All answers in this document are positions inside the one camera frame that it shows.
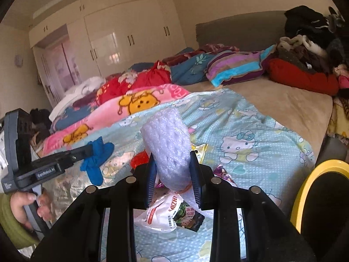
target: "blue quilt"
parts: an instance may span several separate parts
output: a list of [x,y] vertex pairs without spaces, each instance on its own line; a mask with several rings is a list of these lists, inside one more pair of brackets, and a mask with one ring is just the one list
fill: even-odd
[[[115,151],[101,167],[102,187],[114,185],[130,175],[131,158],[144,150],[140,128],[155,112],[176,107],[188,126],[194,145],[208,144],[203,164],[214,169],[218,164],[232,176],[238,187],[260,186],[280,209],[288,214],[295,196],[313,170],[315,159],[309,143],[269,116],[262,115],[241,95],[229,90],[192,93],[172,103],[134,114],[89,135],[73,147],[80,147],[102,136],[112,142]],[[47,186],[55,198],[58,217],[90,182],[78,166],[66,171],[64,178]],[[209,261],[212,220],[205,218],[198,233],[177,228],[168,234],[135,229],[137,256],[140,261]],[[244,229],[240,216],[241,257],[245,257]],[[102,245],[105,258],[106,234]]]

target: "hand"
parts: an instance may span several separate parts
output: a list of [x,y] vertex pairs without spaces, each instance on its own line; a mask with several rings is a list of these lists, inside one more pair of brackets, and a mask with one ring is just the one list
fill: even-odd
[[[10,199],[10,206],[13,216],[16,220],[24,225],[29,230],[33,230],[30,222],[28,221],[27,214],[23,208],[25,205],[30,205],[36,200],[36,195],[28,192],[16,192],[12,194]],[[38,200],[39,208],[38,208],[38,216],[43,218],[45,221],[49,221],[52,219],[51,213],[51,202],[47,193],[44,191],[41,196],[39,196]]]

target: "headboard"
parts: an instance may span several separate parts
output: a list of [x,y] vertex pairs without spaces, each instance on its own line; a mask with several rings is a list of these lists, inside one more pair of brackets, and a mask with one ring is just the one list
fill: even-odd
[[199,46],[223,43],[241,51],[260,51],[284,36],[285,11],[241,14],[196,25]]

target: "silver bolt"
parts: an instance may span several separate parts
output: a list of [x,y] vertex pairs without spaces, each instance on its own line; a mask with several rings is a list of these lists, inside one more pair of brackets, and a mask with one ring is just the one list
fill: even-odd
[[252,186],[251,191],[255,194],[259,194],[261,192],[261,189],[258,186]]
[[86,192],[88,194],[91,194],[91,193],[95,192],[96,190],[97,190],[97,187],[95,187],[95,185],[90,185],[86,188]]
[[213,184],[220,184],[222,182],[222,180],[219,177],[215,176],[215,177],[211,178],[211,182]]
[[126,182],[127,183],[135,183],[136,182],[136,178],[134,176],[129,176],[128,178],[126,178]]

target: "white wardrobe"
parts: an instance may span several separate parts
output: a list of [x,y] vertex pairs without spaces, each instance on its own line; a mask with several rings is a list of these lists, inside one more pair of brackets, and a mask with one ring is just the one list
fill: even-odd
[[68,33],[81,81],[123,72],[134,63],[162,60],[186,47],[173,0],[80,0],[58,12],[29,32],[49,99],[57,99],[60,88],[42,59],[50,39],[62,38],[59,32]]

